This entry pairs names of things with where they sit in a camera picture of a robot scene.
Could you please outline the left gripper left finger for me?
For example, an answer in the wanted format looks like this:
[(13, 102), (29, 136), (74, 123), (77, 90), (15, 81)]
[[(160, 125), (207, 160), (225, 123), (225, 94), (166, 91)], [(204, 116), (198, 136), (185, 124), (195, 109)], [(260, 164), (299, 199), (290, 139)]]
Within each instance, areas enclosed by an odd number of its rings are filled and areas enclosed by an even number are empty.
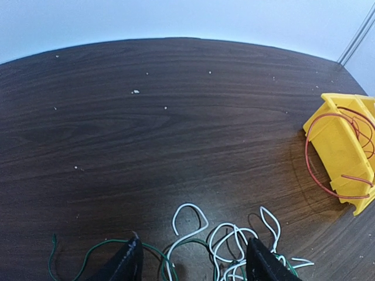
[(141, 240), (135, 236), (87, 280), (140, 281), (144, 251)]

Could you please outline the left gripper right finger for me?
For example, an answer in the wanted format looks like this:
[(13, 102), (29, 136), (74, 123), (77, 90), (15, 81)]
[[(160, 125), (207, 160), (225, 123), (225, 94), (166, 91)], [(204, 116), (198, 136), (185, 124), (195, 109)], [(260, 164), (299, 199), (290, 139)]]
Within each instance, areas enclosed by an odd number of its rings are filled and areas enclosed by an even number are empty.
[(293, 275), (257, 238), (248, 240), (246, 250), (247, 280), (301, 281)]

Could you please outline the left yellow bin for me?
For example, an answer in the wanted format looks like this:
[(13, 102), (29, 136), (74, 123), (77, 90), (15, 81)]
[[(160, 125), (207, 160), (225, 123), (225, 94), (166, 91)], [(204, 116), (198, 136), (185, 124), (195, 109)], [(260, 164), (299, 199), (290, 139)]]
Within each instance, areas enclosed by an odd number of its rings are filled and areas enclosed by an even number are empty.
[(323, 93), (323, 104), (303, 125), (305, 148), (313, 146), (330, 178), (325, 187), (359, 215), (374, 201), (374, 98)]

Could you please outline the right aluminium frame post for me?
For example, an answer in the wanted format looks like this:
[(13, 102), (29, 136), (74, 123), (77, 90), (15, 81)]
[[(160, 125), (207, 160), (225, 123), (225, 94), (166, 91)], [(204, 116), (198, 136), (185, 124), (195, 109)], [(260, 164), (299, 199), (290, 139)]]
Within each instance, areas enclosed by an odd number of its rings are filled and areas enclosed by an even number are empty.
[(360, 27), (352, 37), (351, 41), (340, 55), (337, 60), (337, 63), (341, 66), (345, 66), (348, 61), (352, 58), (355, 52), (358, 50), (364, 39), (367, 37), (369, 32), (374, 27), (374, 4), (372, 4), (369, 12), (362, 21)]

